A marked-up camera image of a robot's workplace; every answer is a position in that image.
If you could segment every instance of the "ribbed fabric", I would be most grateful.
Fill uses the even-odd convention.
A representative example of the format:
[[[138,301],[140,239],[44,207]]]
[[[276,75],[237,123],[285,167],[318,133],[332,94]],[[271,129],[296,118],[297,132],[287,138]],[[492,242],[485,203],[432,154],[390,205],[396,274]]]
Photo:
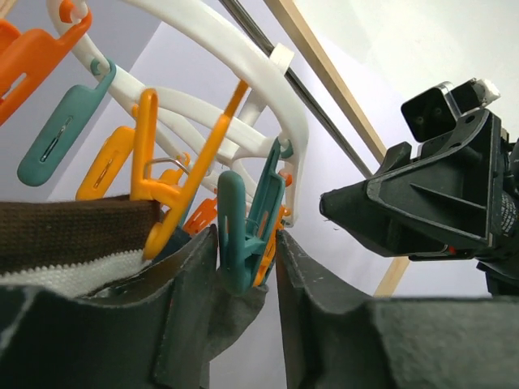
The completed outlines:
[[[84,297],[111,282],[132,277],[150,261],[142,250],[123,251],[86,263],[50,265],[3,273],[2,285],[40,285],[66,297]]]
[[[142,250],[159,204],[128,196],[65,203],[0,203],[0,276],[89,263]]]

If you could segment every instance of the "clothes hanger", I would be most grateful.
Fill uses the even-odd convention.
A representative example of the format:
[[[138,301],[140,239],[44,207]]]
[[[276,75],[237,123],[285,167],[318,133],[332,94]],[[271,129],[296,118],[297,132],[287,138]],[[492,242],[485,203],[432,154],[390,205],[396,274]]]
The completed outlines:
[[[290,66],[290,62],[294,57],[294,53],[285,49],[285,46],[278,45],[274,48],[270,55],[270,60],[280,69],[280,72],[284,74]],[[249,96],[247,97],[245,103],[243,104],[240,113],[237,118],[247,124],[248,126],[254,126],[260,114],[266,108],[267,103],[264,99],[257,93],[252,90]],[[252,196],[256,192],[256,183],[252,179],[251,175],[244,168],[243,163],[240,160],[232,160],[231,161],[231,170],[238,173],[243,180],[246,191],[246,201],[247,201],[247,210],[250,211]],[[289,213],[282,213],[281,217],[288,216]],[[191,215],[190,219],[186,222],[183,229],[188,232],[190,235],[195,235],[202,231],[204,228],[209,226],[211,222],[217,217],[217,197],[214,199],[205,199],[195,210],[195,212]],[[270,239],[268,243],[268,252],[275,252],[275,247],[272,250],[272,240]],[[268,263],[267,268],[260,267],[262,269],[260,278],[260,283],[264,282],[266,277],[268,277],[268,271],[270,268],[270,264],[272,263],[272,257],[264,259],[266,263]]]
[[[302,110],[302,103],[285,81],[283,74],[235,26],[201,1],[125,1],[155,15],[197,41],[197,43],[222,60],[240,79],[247,82],[255,92],[258,92],[267,101],[268,106],[275,113],[281,124],[282,132],[279,136],[281,145],[287,147],[288,141],[290,141],[292,146],[293,153],[286,160],[285,168],[290,171],[294,178],[294,184],[287,189],[287,203],[290,209],[293,209],[293,212],[286,218],[286,225],[293,225],[298,216],[298,183],[300,182],[304,156],[306,154],[308,129]],[[75,3],[79,5],[85,4],[78,1]],[[64,25],[57,17],[57,4],[58,0],[47,0],[49,15],[53,20],[54,26],[61,33],[64,31]],[[102,64],[104,58],[88,35],[78,42],[73,49],[73,53],[84,65],[92,57],[99,59]],[[143,84],[124,70],[118,68],[114,82],[109,88],[109,93],[127,112],[130,112],[131,106],[135,103],[143,88]],[[194,150],[199,149],[200,144],[204,141],[203,137],[200,134],[199,138],[193,136],[193,127],[187,125],[187,121],[184,118],[182,118],[184,120],[182,122],[179,119],[180,116],[175,114],[175,111],[186,114],[186,117],[194,118],[196,121],[202,122],[202,124],[212,125],[217,119],[217,115],[221,113],[221,110],[215,107],[210,109],[211,105],[192,96],[187,98],[181,92],[167,88],[156,88],[156,90],[161,102],[159,120],[172,129],[181,129],[179,131],[182,131],[182,139],[186,140],[188,144],[198,142],[199,144],[195,144],[193,148]],[[186,101],[190,102],[191,107],[186,106]],[[261,141],[253,143],[249,139],[261,139]],[[231,161],[248,156],[266,157],[273,141],[273,138],[265,138],[246,123],[235,118],[229,127],[227,139],[222,143],[222,147],[218,151],[217,160],[223,160],[228,164]],[[212,182],[213,189],[215,188],[214,182],[217,176],[218,174],[213,170],[205,180],[206,182]]]

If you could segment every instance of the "cloth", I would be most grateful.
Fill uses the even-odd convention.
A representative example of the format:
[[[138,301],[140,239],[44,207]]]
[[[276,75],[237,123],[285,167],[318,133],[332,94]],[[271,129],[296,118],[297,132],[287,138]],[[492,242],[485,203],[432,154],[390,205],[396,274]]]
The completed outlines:
[[[0,284],[12,280],[16,284],[43,284],[75,297],[114,281],[118,275],[119,279],[132,276],[142,269],[142,265],[135,266],[135,259],[141,255],[150,228],[162,217],[158,203],[129,201],[128,196],[65,203],[0,203]],[[190,239],[177,229],[153,262],[167,258]],[[114,273],[108,278],[107,268]],[[76,277],[88,282],[78,282]],[[202,388],[209,388],[208,363],[254,321],[267,291],[267,286],[261,286],[244,296],[232,296],[217,273]]]

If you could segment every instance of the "brown fabric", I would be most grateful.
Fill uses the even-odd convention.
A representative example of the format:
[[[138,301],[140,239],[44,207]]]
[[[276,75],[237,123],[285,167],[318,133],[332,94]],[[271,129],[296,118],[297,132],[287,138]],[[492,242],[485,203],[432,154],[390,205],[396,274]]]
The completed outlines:
[[[0,203],[0,275],[140,250],[159,211],[156,202],[130,201],[128,196]]]

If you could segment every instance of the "metal rod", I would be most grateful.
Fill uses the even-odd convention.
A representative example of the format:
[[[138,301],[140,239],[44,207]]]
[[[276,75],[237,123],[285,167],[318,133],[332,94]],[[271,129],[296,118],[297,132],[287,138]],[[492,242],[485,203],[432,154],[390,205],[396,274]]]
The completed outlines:
[[[267,56],[270,56],[271,52],[274,50],[274,45],[261,31],[260,27],[247,13],[245,8],[243,8],[239,0],[220,0],[220,3],[231,14],[231,16],[233,16],[233,19],[249,36],[249,38],[251,38],[251,40],[256,43],[256,45]],[[364,161],[346,140],[344,135],[339,131],[337,126],[333,123],[332,119],[324,112],[323,108],[314,99],[313,95],[304,86],[294,71],[289,68],[285,73],[285,77],[301,101],[310,110],[310,112],[312,112],[321,126],[323,126],[324,129],[330,134],[335,143],[337,143],[341,150],[354,163],[355,167],[362,173],[365,178],[371,177],[371,171],[366,166],[366,164],[364,164]]]
[[[163,164],[165,162],[173,162],[176,164],[185,174],[189,175],[189,171],[187,170],[186,166],[182,165],[182,162],[180,160],[177,160],[176,158],[156,158],[154,160],[149,160],[144,165],[144,178],[149,178],[149,168],[154,164]]]

